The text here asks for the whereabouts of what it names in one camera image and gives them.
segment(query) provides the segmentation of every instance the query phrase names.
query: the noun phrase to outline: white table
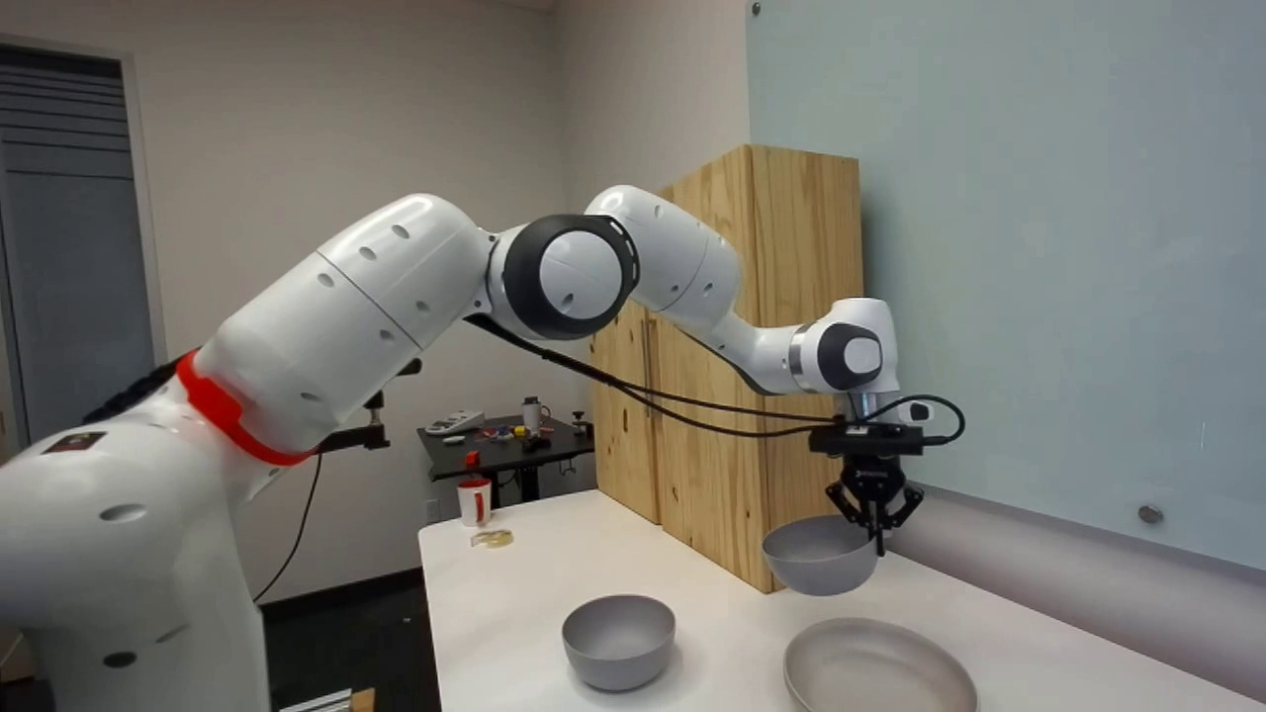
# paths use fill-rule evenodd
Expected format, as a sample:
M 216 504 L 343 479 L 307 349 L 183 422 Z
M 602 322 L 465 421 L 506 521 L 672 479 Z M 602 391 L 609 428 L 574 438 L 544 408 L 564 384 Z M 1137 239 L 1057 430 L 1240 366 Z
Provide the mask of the white table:
M 971 668 L 983 712 L 1266 709 L 899 553 L 846 599 L 798 599 L 758 594 L 598 490 L 506 507 L 496 527 L 515 529 L 515 545 L 470 545 L 465 521 L 420 529 L 446 712 L 793 712 L 784 648 L 827 619 L 895 622 L 937 641 Z M 677 661 L 656 686 L 602 698 L 574 680 L 557 631 L 602 594 L 672 607 Z

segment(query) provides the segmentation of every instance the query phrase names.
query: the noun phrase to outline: metal bowl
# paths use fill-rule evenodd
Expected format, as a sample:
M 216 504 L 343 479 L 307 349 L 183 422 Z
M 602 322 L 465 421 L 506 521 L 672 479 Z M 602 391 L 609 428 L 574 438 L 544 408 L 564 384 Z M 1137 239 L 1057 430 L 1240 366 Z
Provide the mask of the metal bowl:
M 975 712 L 976 686 L 936 641 L 866 619 L 805 631 L 784 656 L 788 693 L 798 712 L 899 709 Z
M 837 599 L 875 575 L 875 544 L 839 516 L 798 520 L 763 538 L 763 561 L 788 590 Z
M 564 622 L 569 668 L 598 693 L 635 693 L 664 676 L 677 619 L 636 594 L 598 599 Z

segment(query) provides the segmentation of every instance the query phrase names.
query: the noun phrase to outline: cable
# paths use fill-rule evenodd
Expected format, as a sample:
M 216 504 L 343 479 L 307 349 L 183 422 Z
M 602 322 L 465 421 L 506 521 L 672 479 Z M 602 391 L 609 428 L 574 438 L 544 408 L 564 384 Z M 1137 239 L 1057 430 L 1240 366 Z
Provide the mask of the cable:
M 321 486 L 321 463 L 326 463 L 326 454 L 316 454 L 316 470 L 313 470 L 313 484 L 309 484 L 309 499 L 307 499 L 307 511 L 301 511 L 301 527 L 297 527 L 297 536 L 293 536 L 293 544 L 289 544 L 289 553 L 283 558 L 283 566 L 278 566 L 278 575 L 266 583 L 266 590 L 252 594 L 252 602 L 266 602 L 268 590 L 284 578 L 293 553 L 301 553 L 301 544 L 307 544 L 307 529 L 309 529 L 309 516 L 313 516 L 313 499 L 316 499 L 316 486 Z
M 607 387 L 615 387 L 615 391 L 645 403 L 651 412 L 656 412 L 656 415 L 664 415 L 664 421 L 677 421 L 677 422 L 688 422 L 688 428 L 700 428 L 700 430 L 718 430 L 718 436 L 734 436 L 734 438 L 788 438 L 788 436 L 806 436 L 806 430 L 817 430 L 817 428 L 837 428 L 837 422 L 839 422 L 839 421 L 827 421 L 827 415 L 763 412 L 763 408 L 735 408 L 735 403 L 713 403 L 713 399 L 692 399 L 692 397 L 677 397 L 677 391 L 656 391 L 656 387 L 645 387 L 645 384 L 630 384 L 630 382 L 623 382 L 623 378 L 615 378 L 615 374 L 591 370 L 591 366 L 584 366 L 584 359 L 574 359 L 574 358 L 540 349 L 540 346 L 506 331 L 506 329 L 496 325 L 491 318 L 470 318 L 470 325 L 485 329 L 485 331 L 491 331 L 491 335 L 498 335 L 498 339 L 506 339 L 506 346 L 515 346 L 515 349 L 523 349 L 523 353 L 533 353 L 533 358 L 544 358 L 544 359 L 549 359 L 549 366 L 557 366 L 557 370 L 569 370 L 569 374 L 578 374 L 578 378 L 591 378 L 591 382 L 598 382 L 598 384 L 607 384 Z M 672 408 L 664 408 L 664 403 L 656 403 L 656 399 L 692 403 L 692 408 L 709 408 L 709 412 L 734 412 L 734 415 L 798 421 L 798 422 L 817 422 L 817 428 L 781 428 L 781 430 L 718 428 L 718 422 L 692 421 L 692 415 L 684 415 L 684 412 L 672 412 Z M 955 428 L 949 436 L 928 436 L 928 448 L 947 448 L 947 444 L 963 438 L 966 415 L 963 415 L 959 403 L 949 403 L 949 399 L 941 399 L 941 397 L 903 397 L 903 399 L 895 399 L 895 403 L 887 403 L 887 408 L 878 408 L 878 412 L 870 412 L 866 421 L 854 421 L 854 422 L 875 422 L 878 415 L 887 415 L 887 412 L 895 412 L 895 408 L 903 408 L 903 403 L 941 403 L 941 408 L 955 412 L 959 428 Z
M 763 408 L 735 408 L 735 403 L 713 403 L 713 399 L 692 399 L 692 397 L 677 397 L 677 391 L 656 391 L 656 387 L 645 387 L 645 384 L 630 384 L 630 382 L 623 382 L 623 378 L 615 378 L 615 374 L 591 370 L 591 366 L 584 366 L 584 359 L 574 359 L 574 358 L 540 349 L 540 346 L 506 331 L 506 329 L 496 325 L 491 318 L 470 318 L 470 325 L 485 329 L 485 331 L 491 331 L 491 335 L 498 335 L 498 339 L 506 339 L 506 346 L 515 346 L 515 349 L 523 349 L 523 353 L 533 353 L 533 358 L 544 358 L 544 359 L 549 359 L 549 366 L 557 366 L 557 370 L 569 370 L 569 374 L 584 374 L 584 378 L 591 378 L 591 382 L 598 382 L 598 384 L 607 384 L 607 387 L 618 387 L 618 391 L 627 391 L 630 399 L 636 399 L 636 403 L 645 403 L 645 408 L 653 408 L 653 412 L 661 412 L 661 403 L 651 403 L 651 399 L 677 399 L 677 403 L 692 403 L 692 408 L 709 408 L 709 412 L 734 412 L 734 415 L 805 421 L 805 422 L 822 422 L 822 428 L 837 422 L 837 421 L 827 421 L 827 415 L 763 412 Z
M 9 648 L 0 652 L 0 668 L 18 656 L 22 647 L 23 647 L 23 633 L 12 633 Z
M 966 430 L 966 415 L 963 415 L 963 408 L 955 403 L 955 399 L 941 399 L 941 397 L 903 397 L 903 399 L 892 399 L 892 403 L 884 403 L 884 408 L 875 408 L 870 415 L 862 415 L 860 422 L 875 422 L 875 421 L 884 421 L 887 412 L 895 412 L 895 408 L 903 408 L 903 403 L 937 403 L 937 408 L 947 408 L 947 412 L 955 412 L 955 430 L 949 436 L 928 436 L 922 444 L 928 448 L 947 448 L 947 444 L 955 444 L 955 438 L 963 438 L 963 430 Z

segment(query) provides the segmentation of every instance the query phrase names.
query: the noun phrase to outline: wooden cabinet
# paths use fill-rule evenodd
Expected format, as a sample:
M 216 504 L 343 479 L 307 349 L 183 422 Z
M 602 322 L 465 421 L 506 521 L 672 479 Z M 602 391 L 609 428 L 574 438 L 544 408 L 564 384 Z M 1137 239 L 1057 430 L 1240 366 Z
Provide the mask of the wooden cabinet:
M 740 146 L 664 189 L 718 227 L 744 263 L 735 312 L 752 325 L 806 325 L 833 301 L 862 293 L 860 161 Z M 758 397 L 723 359 L 645 308 L 627 308 L 595 339 L 595 366 L 627 382 L 740 408 L 833 415 L 833 397 Z M 677 412 L 721 428 L 788 428 L 784 421 Z M 839 459 L 806 453 L 806 436 L 734 438 L 664 421 L 609 387 L 595 387 L 598 486 L 661 521 L 672 538 L 772 590 L 760 544 L 772 527 L 822 516 Z

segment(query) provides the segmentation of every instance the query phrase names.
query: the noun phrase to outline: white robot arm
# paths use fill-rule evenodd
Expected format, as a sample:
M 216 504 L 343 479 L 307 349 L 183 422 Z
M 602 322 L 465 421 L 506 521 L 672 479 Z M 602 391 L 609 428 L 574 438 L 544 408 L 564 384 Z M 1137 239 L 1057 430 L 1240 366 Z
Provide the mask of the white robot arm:
M 721 235 L 635 185 L 506 235 L 400 198 L 239 308 L 155 397 L 0 467 L 0 622 L 38 641 L 61 712 L 266 712 L 233 516 L 446 325 L 591 335 L 636 296 L 763 391 L 899 387 L 887 304 L 752 329 L 735 287 Z

